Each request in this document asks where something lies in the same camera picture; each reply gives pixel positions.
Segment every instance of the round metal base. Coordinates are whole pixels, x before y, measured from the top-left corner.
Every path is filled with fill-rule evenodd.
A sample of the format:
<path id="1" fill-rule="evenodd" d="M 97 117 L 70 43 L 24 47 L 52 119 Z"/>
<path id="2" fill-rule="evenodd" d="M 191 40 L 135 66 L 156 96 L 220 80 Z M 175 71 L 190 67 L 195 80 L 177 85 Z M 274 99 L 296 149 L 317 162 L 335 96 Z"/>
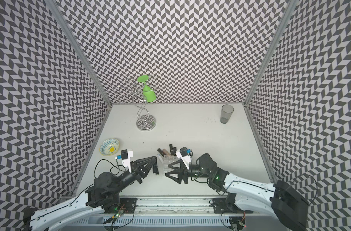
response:
<path id="1" fill-rule="evenodd" d="M 153 115 L 149 115 L 148 119 L 146 118 L 147 115 L 142 115 L 139 119 L 137 119 L 137 127 L 143 132 L 150 131 L 156 125 L 156 119 Z"/>

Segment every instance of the clear plastic cup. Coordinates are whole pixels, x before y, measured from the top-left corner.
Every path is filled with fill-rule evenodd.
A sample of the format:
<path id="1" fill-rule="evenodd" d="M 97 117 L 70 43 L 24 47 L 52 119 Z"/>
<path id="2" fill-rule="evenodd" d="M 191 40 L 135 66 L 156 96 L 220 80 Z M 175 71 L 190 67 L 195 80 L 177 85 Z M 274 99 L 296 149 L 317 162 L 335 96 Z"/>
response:
<path id="1" fill-rule="evenodd" d="M 220 119 L 221 123 L 228 123 L 229 118 L 231 117 L 234 110 L 235 109 L 231 105 L 224 104 L 222 106 L 222 112 L 221 112 L 221 119 Z"/>

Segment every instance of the black cable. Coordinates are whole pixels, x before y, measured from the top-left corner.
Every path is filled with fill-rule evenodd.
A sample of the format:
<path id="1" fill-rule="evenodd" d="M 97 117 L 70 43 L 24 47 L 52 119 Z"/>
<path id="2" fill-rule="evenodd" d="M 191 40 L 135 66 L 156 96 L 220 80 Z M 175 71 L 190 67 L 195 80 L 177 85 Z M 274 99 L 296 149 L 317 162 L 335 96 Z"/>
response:
<path id="1" fill-rule="evenodd" d="M 224 225 L 224 227 L 226 227 L 227 229 L 230 229 L 230 230 L 235 231 L 234 229 L 232 229 L 232 227 L 226 226 L 226 225 L 224 224 L 223 220 L 222 220 L 222 215 L 223 215 L 224 213 L 226 213 L 226 212 L 229 212 L 229 211 L 224 211 L 224 212 L 222 212 L 222 214 L 221 214 L 221 223 L 222 223 L 222 224 Z"/>
<path id="2" fill-rule="evenodd" d="M 103 161 L 103 160 L 106 160 L 106 159 L 101 159 L 101 160 L 99 160 L 99 162 L 97 162 L 97 164 L 96 164 L 96 167 L 94 167 L 94 172 L 93 172 L 93 176 L 94 176 L 94 178 L 96 179 L 96 168 L 97 168 L 97 166 L 98 166 L 98 164 L 101 162 L 101 161 Z M 108 160 L 106 160 L 107 162 L 109 162 L 113 167 L 115 167 L 115 168 L 117 168 L 118 169 L 118 173 L 117 174 L 119 174 L 119 172 L 120 171 L 123 171 L 123 170 L 121 170 L 120 168 L 119 168 L 119 166 L 123 166 L 123 165 L 114 165 L 113 163 L 111 163 L 110 161 L 108 161 Z"/>
<path id="3" fill-rule="evenodd" d="M 56 210 L 53 210 L 53 211 L 50 211 L 49 213 L 46 213 L 46 214 L 43 214 L 42 216 L 40 216 L 40 217 L 44 217 L 45 215 L 47 215 L 47 214 L 50 214 L 50 213 L 53 213 L 53 212 L 56 212 L 57 210 L 60 210 L 60 209 L 62 209 L 62 208 L 65 208 L 65 207 L 68 207 L 70 204 L 68 204 L 68 205 L 66 205 L 66 206 L 63 206 L 63 207 L 61 207 L 61 208 L 58 208 L 58 209 L 56 209 Z"/>
<path id="4" fill-rule="evenodd" d="M 219 192 L 217 192 L 220 196 L 223 196 L 225 194 L 225 192 L 223 192 L 223 194 L 220 194 Z"/>
<path id="5" fill-rule="evenodd" d="M 75 200 L 72 201 L 70 204 L 74 203 L 74 202 L 78 199 L 78 197 L 79 197 L 85 190 L 87 190 L 87 188 L 91 187 L 92 185 L 94 185 L 94 184 L 91 184 L 90 186 L 86 187 L 83 191 L 81 191 L 81 192 L 79 193 L 79 195 L 75 198 Z"/>
<path id="6" fill-rule="evenodd" d="M 199 164 L 197 164 L 197 161 L 198 161 L 199 159 L 200 159 L 200 157 L 196 159 L 196 161 L 195 161 L 196 165 L 199 165 Z"/>
<path id="7" fill-rule="evenodd" d="M 118 169 L 118 172 L 117 172 L 117 173 L 113 173 L 113 172 L 111 171 L 113 168 L 117 168 L 117 169 Z M 120 165 L 116 165 L 116 166 L 113 166 L 113 167 L 110 168 L 110 173 L 113 173 L 114 175 L 118 175 L 118 174 L 120 173 L 120 171 L 122 171 L 122 172 L 125 172 L 125 171 L 126 171 L 124 165 L 121 165 L 121 164 L 120 164 Z"/>
<path id="8" fill-rule="evenodd" d="M 191 178 L 191 181 L 196 181 L 196 182 L 198 182 L 198 183 L 201 183 L 201 184 L 207 184 L 208 183 L 208 180 L 206 180 L 206 182 L 199 182 L 197 179 L 198 178 Z"/>
<path id="9" fill-rule="evenodd" d="M 111 230 L 113 230 L 113 224 L 114 224 L 114 219 L 113 221 L 111 222 Z"/>
<path id="10" fill-rule="evenodd" d="M 134 211 L 131 211 L 132 212 L 132 219 L 131 219 L 131 221 L 130 222 L 128 222 L 128 223 L 126 223 L 125 225 L 123 225 L 123 226 L 120 226 L 120 227 L 118 227 L 118 228 L 116 228 L 116 229 L 114 229 L 114 230 L 117 230 L 117 229 L 120 229 L 120 228 L 122 228 L 122 227 L 124 227 L 124 226 L 126 226 L 126 225 L 129 225 L 132 221 L 133 221 L 133 219 L 134 219 Z"/>
<path id="11" fill-rule="evenodd" d="M 311 204 L 313 203 L 313 201 L 317 198 L 317 194 L 318 194 L 318 182 L 314 179 L 314 177 L 313 177 L 312 175 L 303 173 L 303 174 L 298 175 L 296 178 L 298 178 L 298 177 L 300 177 L 300 176 L 309 176 L 309 177 L 311 177 L 311 178 L 314 180 L 314 182 L 315 182 L 315 184 L 316 184 L 316 192 L 315 192 L 315 195 L 314 195 L 312 201 L 309 203 L 309 205 L 311 205 Z"/>
<path id="12" fill-rule="evenodd" d="M 234 180 L 234 181 L 232 181 L 232 182 L 228 185 L 228 187 L 225 189 L 226 191 L 228 190 L 228 188 L 231 186 L 231 184 L 232 184 L 233 182 L 239 182 L 239 183 L 249 184 L 249 185 L 252 185 L 252 186 L 255 186 L 255 187 L 264 189 L 264 190 L 268 190 L 268 191 L 271 191 L 271 192 L 274 193 L 274 191 L 272 191 L 272 190 L 269 190 L 269 189 L 266 189 L 266 188 L 262 188 L 262 187 L 260 187 L 260 186 L 257 186 L 257 185 L 254 185 L 254 184 L 250 184 L 250 183 L 247 183 L 247 182 L 243 182 L 243 181 L 239 181 L 239 180 Z"/>

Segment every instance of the black and white patterned backdrop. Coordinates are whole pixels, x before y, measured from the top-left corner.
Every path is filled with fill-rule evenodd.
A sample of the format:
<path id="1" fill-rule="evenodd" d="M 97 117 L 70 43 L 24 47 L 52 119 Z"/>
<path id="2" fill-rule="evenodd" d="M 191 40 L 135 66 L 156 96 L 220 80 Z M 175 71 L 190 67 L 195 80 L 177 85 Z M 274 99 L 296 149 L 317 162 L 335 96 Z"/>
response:
<path id="1" fill-rule="evenodd" d="M 0 230 L 71 186 L 107 111 L 41 0 L 0 0 Z"/>
<path id="2" fill-rule="evenodd" d="M 57 0 L 111 100 L 150 76 L 156 102 L 242 102 L 285 0 Z"/>
<path id="3" fill-rule="evenodd" d="M 351 0 L 298 3 L 249 109 L 278 178 L 318 181 L 309 229 L 351 230 Z"/>

